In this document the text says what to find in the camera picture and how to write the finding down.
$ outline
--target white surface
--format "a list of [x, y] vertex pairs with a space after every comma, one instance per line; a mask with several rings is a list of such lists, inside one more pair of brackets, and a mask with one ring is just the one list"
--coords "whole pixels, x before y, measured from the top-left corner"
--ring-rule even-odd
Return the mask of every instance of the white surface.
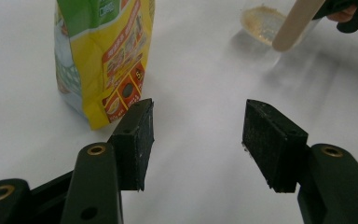
[[[157, 1], [143, 98], [155, 101], [145, 192], [123, 192], [125, 223], [302, 223], [296, 194], [275, 194], [243, 151], [245, 101], [277, 107], [309, 145], [358, 160], [358, 32], [322, 20], [270, 70], [250, 55], [244, 1]], [[0, 0], [0, 179], [32, 188], [73, 169], [105, 141], [60, 98], [54, 1]]]

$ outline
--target transparent container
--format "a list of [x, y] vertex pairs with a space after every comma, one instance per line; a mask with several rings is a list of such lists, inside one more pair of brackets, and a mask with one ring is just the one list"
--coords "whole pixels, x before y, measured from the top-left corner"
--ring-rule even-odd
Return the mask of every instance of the transparent container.
[[241, 13], [243, 30], [255, 42], [251, 54], [263, 64], [275, 64], [306, 36], [324, 0], [247, 0]]

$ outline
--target popsicle stick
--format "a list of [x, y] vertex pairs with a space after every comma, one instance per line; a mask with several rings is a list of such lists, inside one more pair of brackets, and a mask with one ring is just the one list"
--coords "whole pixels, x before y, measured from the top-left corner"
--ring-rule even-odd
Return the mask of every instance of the popsicle stick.
[[278, 31], [272, 47], [280, 52], [289, 50], [301, 37], [324, 0], [297, 0]]

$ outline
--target black plastic part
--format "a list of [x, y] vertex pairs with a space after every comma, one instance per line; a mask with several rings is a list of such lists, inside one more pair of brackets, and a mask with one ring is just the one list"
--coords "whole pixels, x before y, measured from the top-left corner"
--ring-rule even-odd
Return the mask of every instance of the black plastic part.
[[0, 224], [24, 223], [30, 212], [30, 189], [21, 179], [0, 181]]
[[350, 21], [339, 22], [337, 29], [344, 34], [351, 34], [358, 30], [358, 8]]
[[295, 192], [308, 134], [273, 106], [247, 100], [242, 144], [270, 188]]
[[344, 34], [354, 33], [358, 30], [358, 0], [326, 0], [313, 19], [318, 20], [324, 16], [340, 12], [352, 5], [356, 6], [356, 11], [351, 20], [339, 22], [337, 29]]
[[111, 144], [91, 144], [77, 156], [61, 224], [73, 223], [122, 223], [121, 192]]
[[311, 148], [308, 166], [318, 192], [301, 190], [298, 195], [304, 222], [358, 223], [358, 162], [354, 157], [340, 147], [318, 144]]
[[121, 189], [145, 189], [153, 142], [153, 102], [146, 99], [130, 107], [108, 140], [115, 148]]
[[354, 0], [326, 0], [313, 17], [314, 20], [342, 11], [354, 4]]
[[61, 175], [31, 191], [34, 212], [28, 216], [29, 223], [60, 223], [72, 173]]

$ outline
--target finger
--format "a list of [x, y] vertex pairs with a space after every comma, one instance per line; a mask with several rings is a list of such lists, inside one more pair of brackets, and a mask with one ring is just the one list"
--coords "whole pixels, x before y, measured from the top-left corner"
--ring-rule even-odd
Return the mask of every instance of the finger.
[[356, 11], [356, 5], [351, 5], [350, 7], [345, 8], [344, 10], [342, 10], [343, 12], [347, 13], [348, 15], [353, 15], [354, 12]]
[[350, 21], [351, 18], [352, 18], [352, 14], [348, 14], [343, 11], [327, 16], [327, 19], [329, 19], [330, 21], [338, 21], [338, 22]]

